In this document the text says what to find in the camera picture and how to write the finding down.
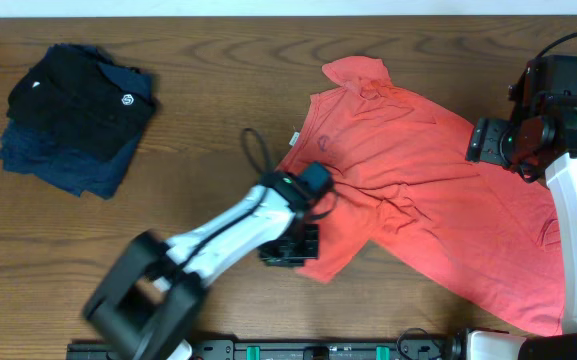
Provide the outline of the red t-shirt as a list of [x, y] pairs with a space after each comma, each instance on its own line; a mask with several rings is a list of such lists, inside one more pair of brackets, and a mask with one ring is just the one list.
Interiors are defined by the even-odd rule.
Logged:
[[309, 112], [280, 168], [318, 162], [335, 191], [319, 204], [326, 283], [373, 241], [449, 291], [524, 331], [562, 331], [559, 224], [550, 192], [465, 158], [472, 125], [394, 85], [384, 63], [350, 56], [322, 68], [331, 90]]

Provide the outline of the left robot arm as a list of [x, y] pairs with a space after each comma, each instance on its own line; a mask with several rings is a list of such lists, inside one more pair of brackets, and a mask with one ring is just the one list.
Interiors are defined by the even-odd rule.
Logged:
[[134, 238], [83, 307], [83, 318], [121, 359], [188, 359], [186, 336], [209, 287], [253, 251], [268, 266], [302, 267], [319, 253], [314, 206], [333, 189], [319, 163], [298, 175], [263, 175], [204, 225], [165, 241]]

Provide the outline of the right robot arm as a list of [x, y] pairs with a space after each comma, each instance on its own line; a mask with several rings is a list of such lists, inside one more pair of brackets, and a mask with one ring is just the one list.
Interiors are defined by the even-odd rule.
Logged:
[[518, 121], [481, 118], [466, 158], [513, 170], [520, 161], [535, 159], [533, 175], [545, 179], [559, 221], [565, 308], [559, 335], [527, 338], [466, 329], [446, 340], [445, 358], [577, 359], [577, 107], [552, 107]]

